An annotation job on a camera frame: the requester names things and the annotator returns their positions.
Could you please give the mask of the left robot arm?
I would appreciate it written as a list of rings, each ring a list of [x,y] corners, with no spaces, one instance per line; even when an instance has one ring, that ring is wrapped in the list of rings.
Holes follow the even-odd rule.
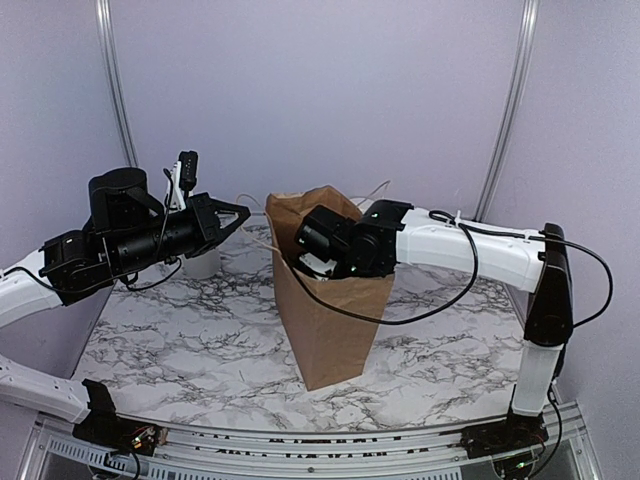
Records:
[[[191,194],[172,209],[147,189],[144,170],[123,167],[88,184],[90,218],[47,240],[1,272],[1,323],[69,306],[158,263],[179,263],[221,245],[250,217],[243,205]],[[76,438],[116,452],[150,456],[160,427],[118,415],[101,382],[72,381],[1,360],[1,398],[64,419]]]

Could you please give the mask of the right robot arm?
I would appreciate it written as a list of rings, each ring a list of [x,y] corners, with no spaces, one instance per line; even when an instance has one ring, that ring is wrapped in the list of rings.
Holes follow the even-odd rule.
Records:
[[[298,227],[301,264],[326,279],[385,277],[396,265],[428,265],[509,284],[529,295],[524,348],[507,415],[466,427],[461,444],[481,458],[543,444],[543,408],[562,369],[573,326],[563,230],[491,227],[443,211],[377,200],[358,220],[318,205]]]

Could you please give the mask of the brown paper bag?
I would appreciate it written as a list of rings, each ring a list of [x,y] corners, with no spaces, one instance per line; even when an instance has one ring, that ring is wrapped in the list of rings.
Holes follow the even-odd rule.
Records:
[[[348,197],[332,186],[304,193],[271,193],[264,213],[272,238],[276,306],[308,391],[363,373],[378,325],[331,308],[380,320],[394,276],[316,280],[295,265],[302,248],[294,237],[305,214],[322,205],[351,220],[362,216]]]

